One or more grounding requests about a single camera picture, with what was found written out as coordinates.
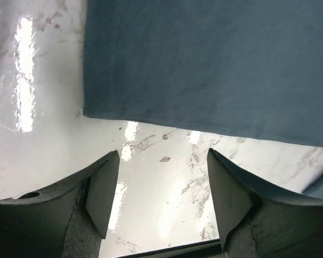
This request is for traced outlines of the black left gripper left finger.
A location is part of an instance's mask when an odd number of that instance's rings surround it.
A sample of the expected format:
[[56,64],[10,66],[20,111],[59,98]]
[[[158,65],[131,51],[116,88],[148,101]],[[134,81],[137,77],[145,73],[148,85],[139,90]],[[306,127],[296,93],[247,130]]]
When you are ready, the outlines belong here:
[[98,257],[115,196],[120,156],[19,198],[0,200],[0,257]]

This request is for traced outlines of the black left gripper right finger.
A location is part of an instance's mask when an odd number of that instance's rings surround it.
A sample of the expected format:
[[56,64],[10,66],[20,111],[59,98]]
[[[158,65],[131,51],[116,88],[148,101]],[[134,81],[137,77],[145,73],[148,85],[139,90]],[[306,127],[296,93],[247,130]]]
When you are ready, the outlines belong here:
[[228,257],[323,257],[323,199],[272,184],[214,149],[207,167]]

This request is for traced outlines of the blue-grey t-shirt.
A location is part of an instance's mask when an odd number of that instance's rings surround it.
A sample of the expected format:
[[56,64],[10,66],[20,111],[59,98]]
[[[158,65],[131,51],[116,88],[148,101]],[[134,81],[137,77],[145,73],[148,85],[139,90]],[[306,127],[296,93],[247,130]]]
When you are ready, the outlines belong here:
[[323,1],[89,1],[84,114],[323,147]]

